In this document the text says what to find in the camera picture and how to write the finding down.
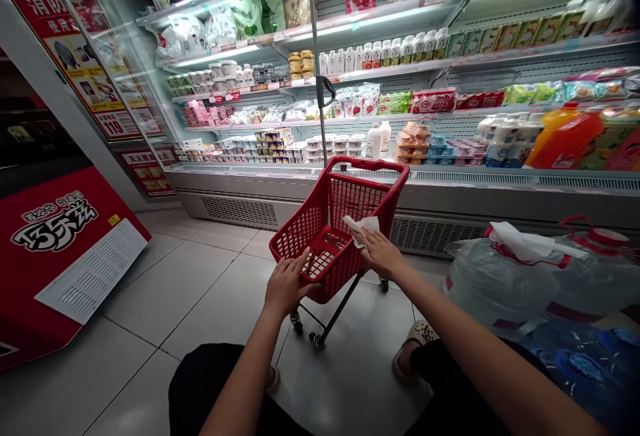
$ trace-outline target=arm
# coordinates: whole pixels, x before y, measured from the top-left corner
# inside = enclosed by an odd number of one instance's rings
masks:
[[[511,433],[606,434],[552,381],[426,282],[383,234],[364,230],[365,238],[355,235],[366,246],[364,258],[400,286]]]
[[[297,259],[278,262],[267,284],[262,313],[200,436],[236,436],[255,433],[271,358],[284,318],[318,285],[298,289],[298,278],[309,249]]]

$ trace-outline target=red shopping basket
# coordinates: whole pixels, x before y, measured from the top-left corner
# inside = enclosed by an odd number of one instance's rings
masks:
[[[354,168],[370,171],[390,169],[400,176],[392,186],[387,186],[332,173],[338,163],[350,163]],[[365,260],[354,246],[343,217],[348,215],[360,221],[367,216],[378,216],[380,231],[388,237],[400,191],[408,177],[408,166],[381,159],[331,158],[302,207],[272,238],[269,243],[271,254],[279,261],[282,257],[298,257],[306,247],[311,248],[300,276],[300,287],[322,284],[309,294],[309,298],[325,304],[365,267]]]

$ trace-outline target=black pants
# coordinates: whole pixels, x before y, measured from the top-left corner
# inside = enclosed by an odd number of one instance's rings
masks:
[[[544,365],[510,341],[514,351],[548,378]],[[244,346],[205,344],[185,356],[169,386],[169,423],[172,436],[197,436],[215,400],[227,382]],[[431,385],[434,397],[408,435],[455,434],[456,430],[508,434],[506,427],[475,390],[440,340],[417,348],[411,366]],[[265,394],[256,434],[308,435],[284,409]]]

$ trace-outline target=fire safety poster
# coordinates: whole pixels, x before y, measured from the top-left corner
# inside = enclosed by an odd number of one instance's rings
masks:
[[[78,94],[109,141],[140,138],[131,116],[118,98],[113,82],[98,64],[96,55],[76,27],[63,0],[13,0],[67,81]],[[96,0],[71,0],[98,52],[119,88],[136,112],[148,136],[162,135],[150,104],[124,55],[110,34],[110,28]]]

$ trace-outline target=sandal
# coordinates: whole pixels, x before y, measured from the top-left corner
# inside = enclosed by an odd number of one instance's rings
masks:
[[[409,330],[409,334],[407,334],[407,339],[398,352],[393,357],[393,361],[391,362],[391,367],[393,368],[393,373],[400,380],[400,382],[405,384],[415,384],[419,380],[418,374],[413,374],[412,376],[406,376],[402,371],[400,371],[400,366],[398,366],[398,358],[400,358],[400,354],[404,350],[405,346],[410,341],[417,341],[420,346],[424,346],[427,343],[440,339],[440,337],[435,333],[431,325],[426,322],[424,319],[420,321],[416,321],[411,329]]]
[[[270,386],[267,386],[265,388],[265,392],[269,396],[273,397],[275,392],[278,390],[278,386],[280,385],[280,370],[276,366],[271,366],[271,367],[273,368],[273,372],[274,372],[273,382],[270,384]]]

